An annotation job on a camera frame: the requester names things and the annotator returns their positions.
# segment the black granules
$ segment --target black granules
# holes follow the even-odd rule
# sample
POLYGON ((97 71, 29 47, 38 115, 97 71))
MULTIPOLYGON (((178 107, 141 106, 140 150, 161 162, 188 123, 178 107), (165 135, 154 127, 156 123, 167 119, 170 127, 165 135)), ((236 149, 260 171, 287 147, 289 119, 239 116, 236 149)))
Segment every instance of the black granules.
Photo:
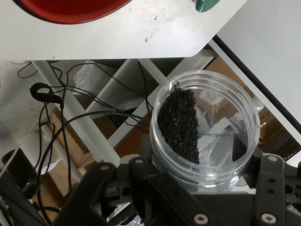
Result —
POLYGON ((181 157, 199 164, 198 120, 191 90, 174 86, 158 114, 158 126, 169 146, 181 157))

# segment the red bowl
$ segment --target red bowl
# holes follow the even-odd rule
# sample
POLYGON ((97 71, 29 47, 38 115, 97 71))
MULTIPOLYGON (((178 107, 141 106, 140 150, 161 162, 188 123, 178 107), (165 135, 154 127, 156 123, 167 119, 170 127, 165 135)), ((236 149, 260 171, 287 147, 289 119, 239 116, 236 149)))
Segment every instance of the red bowl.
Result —
POLYGON ((106 16, 130 0, 19 0, 36 16, 54 23, 80 24, 106 16))

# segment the white table surface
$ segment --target white table surface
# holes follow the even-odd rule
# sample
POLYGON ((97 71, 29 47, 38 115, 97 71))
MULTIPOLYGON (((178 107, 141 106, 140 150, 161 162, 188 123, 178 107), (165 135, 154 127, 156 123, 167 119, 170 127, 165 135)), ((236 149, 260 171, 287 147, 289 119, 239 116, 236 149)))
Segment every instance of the white table surface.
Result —
MULTIPOLYGON (((301 123, 300 7, 299 0, 248 1, 218 33, 218 36, 299 123, 301 123)), ((301 144, 301 134, 271 103, 264 98, 261 101, 301 144)))
POLYGON ((199 13, 191 0, 133 0, 104 18, 64 25, 1 0, 0 60, 189 57, 245 2, 221 0, 199 13))

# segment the green object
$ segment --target green object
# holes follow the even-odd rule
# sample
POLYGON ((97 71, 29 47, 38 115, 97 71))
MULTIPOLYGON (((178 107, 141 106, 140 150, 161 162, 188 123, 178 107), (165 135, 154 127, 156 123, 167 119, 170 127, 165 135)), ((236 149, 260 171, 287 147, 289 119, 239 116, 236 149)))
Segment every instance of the green object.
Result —
POLYGON ((207 12, 219 1, 220 0, 196 0, 196 10, 199 12, 207 12))

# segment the black clip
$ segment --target black clip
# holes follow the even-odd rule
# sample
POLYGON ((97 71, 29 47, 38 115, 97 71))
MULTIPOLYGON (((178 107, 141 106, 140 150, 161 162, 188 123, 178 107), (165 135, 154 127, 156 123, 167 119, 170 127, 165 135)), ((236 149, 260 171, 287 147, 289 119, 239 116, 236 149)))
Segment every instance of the black clip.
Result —
POLYGON ((57 103, 62 105, 62 98, 59 97, 58 95, 55 95, 51 87, 45 83, 37 82, 33 84, 33 86, 29 90, 32 97, 35 98, 37 101, 44 102, 44 103, 57 103), (43 88, 49 89, 49 92, 39 93, 38 91, 43 88))

